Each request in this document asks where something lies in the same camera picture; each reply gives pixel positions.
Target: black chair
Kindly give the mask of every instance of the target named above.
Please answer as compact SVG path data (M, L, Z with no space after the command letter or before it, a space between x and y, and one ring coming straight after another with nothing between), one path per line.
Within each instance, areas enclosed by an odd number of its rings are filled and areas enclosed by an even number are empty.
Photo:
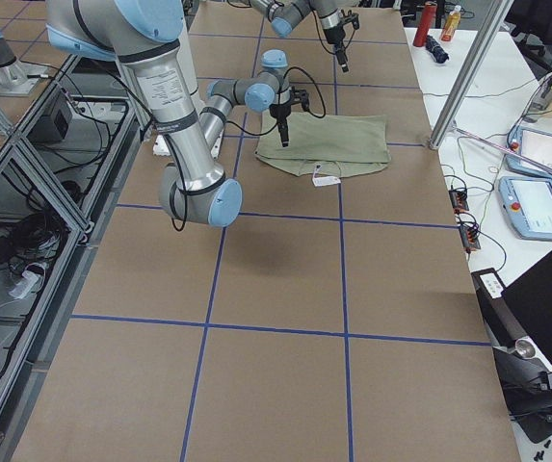
M552 70L552 66L542 59L545 45L552 45L552 0L515 0L506 20L515 25L511 32L513 37L525 35L517 43L522 55L544 69ZM530 35L537 36L543 45L528 43Z

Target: orange bottle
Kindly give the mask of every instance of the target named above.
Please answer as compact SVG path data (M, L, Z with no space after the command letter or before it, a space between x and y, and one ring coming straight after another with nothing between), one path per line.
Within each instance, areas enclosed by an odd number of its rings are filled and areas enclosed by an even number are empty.
M442 41L451 41L454 33L456 32L456 29L458 29L460 20L461 20L461 6L456 5L453 8L453 11L449 13L449 16L447 16L447 22L445 22L445 28L442 30L442 33L440 34L440 39Z

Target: table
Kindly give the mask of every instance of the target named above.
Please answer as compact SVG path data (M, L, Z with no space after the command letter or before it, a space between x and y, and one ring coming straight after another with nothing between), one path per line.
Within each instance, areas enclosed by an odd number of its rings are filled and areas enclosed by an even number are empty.
M431 35L437 38L439 32L439 30L431 30ZM410 53L420 88L424 92L428 117L430 122L434 123L446 100L446 96L437 95L450 91L476 32L458 31L452 42L441 42L450 56L450 60L446 65L436 64L425 48L412 46L414 33L414 29L406 29ZM500 32L475 77L468 95L494 95L519 86L522 87L499 96L467 97L456 115L457 125L459 128L481 137L504 134L518 119L537 85L537 79L535 79L530 68L518 52L511 36L507 32ZM552 133L552 118L541 119L532 126ZM504 145L506 137L495 137L492 140ZM466 170L493 182L496 177L493 171L500 167L502 160L500 153L474 141L466 141L465 139L460 141ZM463 178L469 187L488 187L488 184L484 181L470 177L464 172L456 135L449 135L445 139L445 142L440 146L439 156L445 174L452 174L451 168L454 168L456 175ZM503 167L498 177L511 175L518 176ZM448 185L451 182L450 178L447 179ZM460 183L456 181L455 186L460 186ZM552 249L552 243L524 241L516 236L502 211L497 192L492 194L479 191L471 192L468 202L471 213L477 218L483 216L487 203L483 228L507 251L507 263L504 269L500 271L500 276L505 284L509 285ZM482 249L473 252L470 257L470 270L499 268L503 259L500 248L483 236L481 237L481 245ZM532 445L516 424L513 426L513 430L517 437L522 461L530 460L538 450L545 449L542 445ZM545 449L545 451L545 457L552 457L552 448Z
M14 461L513 462L400 16L359 13L341 74L311 20L282 40L255 12L201 4L202 94L281 48L331 114L387 114L393 165L315 189L227 129L221 162L244 187L242 215L177 235L156 198L168 159L145 146ZM233 118L260 129L244 108Z

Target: white paper tag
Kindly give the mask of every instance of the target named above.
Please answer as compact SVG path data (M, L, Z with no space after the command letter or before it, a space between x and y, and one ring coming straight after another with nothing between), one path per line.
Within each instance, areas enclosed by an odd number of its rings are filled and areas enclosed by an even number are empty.
M337 176L317 176L320 169L321 165L317 164L314 168L314 173L312 173L312 183L314 183L314 186L316 188L320 188L322 186L339 185L340 183L342 183Z
M149 77L138 77L137 80L151 109L164 109L184 95L183 85L175 69Z
M486 286L492 298L500 298L503 294L503 286L498 278L491 272L481 275L481 282Z

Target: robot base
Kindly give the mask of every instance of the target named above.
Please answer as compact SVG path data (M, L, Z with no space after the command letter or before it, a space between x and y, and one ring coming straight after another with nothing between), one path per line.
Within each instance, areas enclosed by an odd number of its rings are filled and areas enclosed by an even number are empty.
M26 75L40 75L48 70L48 67L46 65L25 63L21 63L20 65ZM11 88L4 87L0 84L0 96L29 96L39 81L40 78L37 77L28 78L27 81L23 82L22 84Z

